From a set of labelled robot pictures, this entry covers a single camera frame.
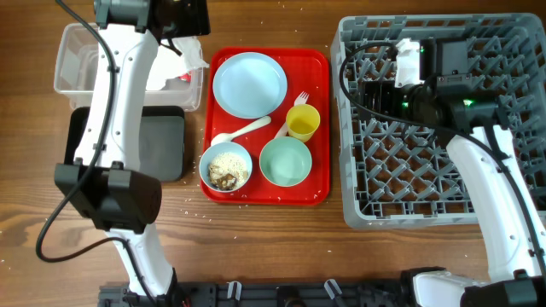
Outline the white napkin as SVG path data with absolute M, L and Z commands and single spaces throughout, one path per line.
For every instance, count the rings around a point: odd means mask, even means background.
M 201 44 L 197 37 L 163 39 L 154 60 L 147 91 L 162 90 L 168 80 L 182 77 L 199 68 L 208 68 L 202 58 Z

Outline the red snack wrapper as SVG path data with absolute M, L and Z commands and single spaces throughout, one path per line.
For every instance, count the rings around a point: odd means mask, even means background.
M 190 72 L 185 73 L 184 75 L 180 76 L 179 79 L 184 81 L 184 82 L 190 82 L 191 81 L 191 73 Z

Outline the light blue plate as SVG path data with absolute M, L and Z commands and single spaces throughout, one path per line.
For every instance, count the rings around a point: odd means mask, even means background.
M 243 52 L 220 65 L 212 81 L 218 105 L 239 119 L 258 119 L 273 113 L 288 92 L 281 65 L 268 55 Z

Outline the pink plastic fork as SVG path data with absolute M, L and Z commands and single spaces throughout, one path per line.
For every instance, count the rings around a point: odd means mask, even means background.
M 298 106 L 301 104 L 306 104 L 309 98 L 309 94 L 307 92 L 302 91 L 295 99 L 294 106 Z M 284 123 L 282 127 L 279 129 L 279 131 L 276 133 L 275 138 L 285 136 L 288 133 L 288 124 Z

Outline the yellow plastic cup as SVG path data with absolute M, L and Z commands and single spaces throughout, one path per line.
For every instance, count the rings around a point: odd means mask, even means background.
M 320 123 L 320 113 L 309 104 L 291 107 L 286 117 L 288 134 L 302 142 L 308 142 L 312 138 Z

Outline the cream plastic spoon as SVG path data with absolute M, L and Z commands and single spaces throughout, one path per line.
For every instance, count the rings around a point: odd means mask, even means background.
M 260 129 L 262 127 L 265 127 L 266 125 L 271 123 L 270 116 L 264 116 L 260 119 L 257 119 L 253 121 L 251 124 L 246 125 L 243 128 L 240 128 L 239 130 L 232 132 L 232 133 L 220 133 L 213 137 L 211 140 L 211 145 L 214 146 L 216 144 L 219 144 L 221 142 L 231 142 L 233 139 L 237 138 L 238 136 L 242 136 L 244 134 L 247 134 L 248 132 Z

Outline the mint green bowl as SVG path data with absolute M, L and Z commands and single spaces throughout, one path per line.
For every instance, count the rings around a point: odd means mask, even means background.
M 272 184 L 283 188 L 293 187 L 310 175 L 311 151 L 293 137 L 278 137 L 263 147 L 259 155 L 259 168 Z

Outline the light blue bowl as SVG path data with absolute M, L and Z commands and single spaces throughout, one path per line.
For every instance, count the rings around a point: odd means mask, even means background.
M 200 158 L 200 177 L 214 192 L 233 193 L 250 179 L 253 161 L 249 152 L 235 142 L 211 145 Z

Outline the rice and food scraps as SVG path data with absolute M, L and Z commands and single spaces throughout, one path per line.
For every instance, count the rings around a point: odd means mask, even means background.
M 209 180 L 220 191 L 242 187 L 249 178 L 246 161 L 235 153 L 221 153 L 208 166 Z

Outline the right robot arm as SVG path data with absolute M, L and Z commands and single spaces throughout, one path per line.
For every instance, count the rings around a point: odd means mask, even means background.
M 545 228 L 521 174 L 500 96 L 472 84 L 464 40 L 384 42 L 392 81 L 361 81 L 348 100 L 362 119 L 433 131 L 458 170 L 485 241 L 486 283 L 444 269 L 415 269 L 400 298 L 414 306 L 542 306 Z

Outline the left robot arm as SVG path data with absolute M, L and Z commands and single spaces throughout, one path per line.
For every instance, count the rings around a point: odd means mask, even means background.
M 204 1 L 96 1 L 99 59 L 84 133 L 73 161 L 55 168 L 64 199 L 106 234 L 130 277 L 121 300 L 132 306 L 182 306 L 183 290 L 166 260 L 155 219 L 160 181 L 139 171 L 139 132 L 148 76 L 162 40 L 207 35 Z

